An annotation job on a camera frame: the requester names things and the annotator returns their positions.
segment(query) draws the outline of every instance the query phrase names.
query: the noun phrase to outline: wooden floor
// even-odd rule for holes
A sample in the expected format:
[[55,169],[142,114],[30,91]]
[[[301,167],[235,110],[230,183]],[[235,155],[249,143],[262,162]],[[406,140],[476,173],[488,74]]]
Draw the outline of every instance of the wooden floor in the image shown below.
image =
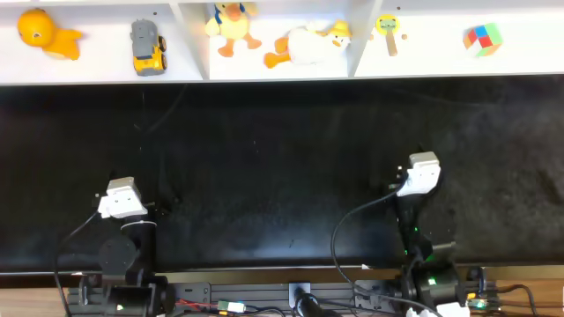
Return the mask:
[[[562,305],[564,280],[498,281],[498,286],[525,284],[531,288],[537,305]],[[502,301],[528,305],[527,294],[516,290],[501,295]],[[532,315],[528,307],[503,307],[508,314]],[[562,308],[539,308],[543,316],[564,316]],[[0,317],[62,317],[61,299],[56,289],[4,289],[0,290]]]

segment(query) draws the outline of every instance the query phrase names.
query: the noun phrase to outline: yellow and gray toy truck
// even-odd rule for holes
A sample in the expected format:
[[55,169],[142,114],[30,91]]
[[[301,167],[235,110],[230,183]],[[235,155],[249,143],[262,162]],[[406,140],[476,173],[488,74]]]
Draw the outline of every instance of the yellow and gray toy truck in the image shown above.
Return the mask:
[[146,19],[131,24],[133,67],[139,76],[160,75],[167,69],[167,43],[159,36],[157,26]]

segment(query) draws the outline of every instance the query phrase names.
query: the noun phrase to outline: black tabletop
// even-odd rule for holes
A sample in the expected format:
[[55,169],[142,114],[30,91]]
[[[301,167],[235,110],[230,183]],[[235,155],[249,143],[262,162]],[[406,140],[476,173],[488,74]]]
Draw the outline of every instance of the black tabletop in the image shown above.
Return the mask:
[[[422,221],[455,231],[458,262],[561,261],[562,79],[198,84],[172,108],[183,85],[2,88],[0,270],[51,270],[57,241],[121,176],[145,200],[163,187],[181,199],[158,219],[159,271],[330,265],[337,221],[421,149],[444,172]],[[61,268],[97,269],[116,234],[95,220]],[[337,253],[398,265],[389,205],[347,221]]]

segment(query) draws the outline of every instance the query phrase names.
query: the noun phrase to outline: colorful cube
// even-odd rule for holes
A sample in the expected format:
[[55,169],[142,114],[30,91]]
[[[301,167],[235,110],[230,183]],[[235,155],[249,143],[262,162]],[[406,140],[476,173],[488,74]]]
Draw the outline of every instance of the colorful cube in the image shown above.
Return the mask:
[[464,45],[476,57],[490,56],[500,48],[503,40],[495,23],[473,27],[464,36]]

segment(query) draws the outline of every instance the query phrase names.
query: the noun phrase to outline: duck plush toy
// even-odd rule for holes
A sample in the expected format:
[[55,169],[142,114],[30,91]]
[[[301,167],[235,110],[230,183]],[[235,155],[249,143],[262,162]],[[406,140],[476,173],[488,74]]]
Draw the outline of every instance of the duck plush toy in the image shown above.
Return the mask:
[[274,43],[276,53],[264,56],[264,64],[269,69],[282,62],[295,64],[321,63],[342,54],[351,42],[348,24],[337,21],[327,32],[316,31],[312,25],[298,27],[287,37]]
[[77,40],[82,37],[82,33],[58,28],[42,9],[32,9],[22,14],[18,21],[18,31],[25,44],[43,48],[47,55],[70,58],[73,61],[80,56]]
[[257,14],[256,5],[252,3],[215,3],[215,15],[205,25],[209,36],[221,34],[227,44],[218,49],[224,57],[232,57],[235,41],[244,39],[249,49],[259,48],[263,43],[253,39],[249,34],[250,22],[247,14]]

